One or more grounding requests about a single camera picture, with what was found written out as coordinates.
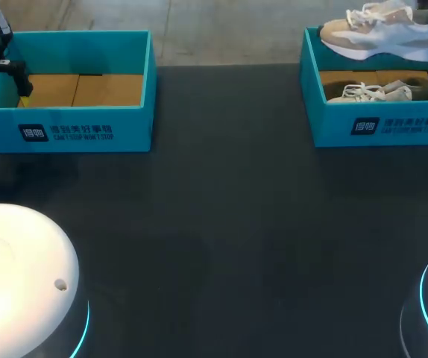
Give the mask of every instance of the shoelace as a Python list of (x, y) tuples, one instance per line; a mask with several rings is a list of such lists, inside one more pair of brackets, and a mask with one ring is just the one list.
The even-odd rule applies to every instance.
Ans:
[(375, 5), (378, 5), (378, 3), (371, 2), (363, 5), (362, 11), (347, 10), (347, 22), (351, 28), (358, 28), (359, 25), (365, 23), (373, 24), (375, 21), (385, 21), (385, 17), (381, 13), (375, 13), (369, 10)]
[(348, 84), (343, 89), (342, 97), (354, 97), (359, 101), (385, 101), (385, 93), (381, 86), (366, 86), (361, 84)]

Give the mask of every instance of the cardboard insert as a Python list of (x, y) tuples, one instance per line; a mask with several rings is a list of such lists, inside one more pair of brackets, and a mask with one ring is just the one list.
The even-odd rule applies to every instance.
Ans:
[(412, 86), (428, 84), (427, 71), (320, 71), (321, 83), (324, 87), (327, 101), (341, 97), (343, 89), (348, 84), (385, 86), (400, 80)]
[[(30, 75), (29, 107), (139, 106), (142, 75)], [(18, 107), (24, 107), (19, 101)]]

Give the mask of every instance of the sneaker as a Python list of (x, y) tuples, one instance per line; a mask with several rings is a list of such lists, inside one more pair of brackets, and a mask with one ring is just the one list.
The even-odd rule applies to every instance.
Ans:
[(328, 103), (356, 102), (403, 102), (428, 101), (428, 86), (409, 86), (402, 81), (395, 81), (381, 86), (349, 84), (345, 86), (341, 97), (332, 98)]
[(382, 87), (385, 94), (394, 92), (402, 87), (407, 87), (411, 91), (412, 101), (428, 101), (428, 85), (427, 86), (409, 86), (402, 81), (395, 81)]
[(328, 48), (354, 60), (388, 53), (428, 62), (428, 10), (413, 10), (401, 0), (347, 10), (346, 19), (327, 22), (319, 34)]

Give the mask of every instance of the teal box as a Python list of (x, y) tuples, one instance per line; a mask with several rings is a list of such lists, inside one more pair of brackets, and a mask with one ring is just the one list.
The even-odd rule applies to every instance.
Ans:
[(15, 33), (8, 58), (30, 74), (144, 77), (139, 106), (16, 108), (15, 83), (0, 73), (0, 153), (149, 151), (157, 82), (149, 31)]
[(315, 146), (428, 145), (428, 101), (327, 103), (319, 71), (425, 70), (428, 63), (378, 54), (364, 61), (331, 51), (307, 28), (300, 85)]

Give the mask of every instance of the white dome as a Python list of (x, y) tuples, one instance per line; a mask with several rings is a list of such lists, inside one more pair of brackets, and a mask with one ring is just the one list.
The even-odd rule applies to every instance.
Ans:
[(37, 211), (0, 204), (0, 358), (22, 357), (63, 320), (78, 287), (68, 236)]

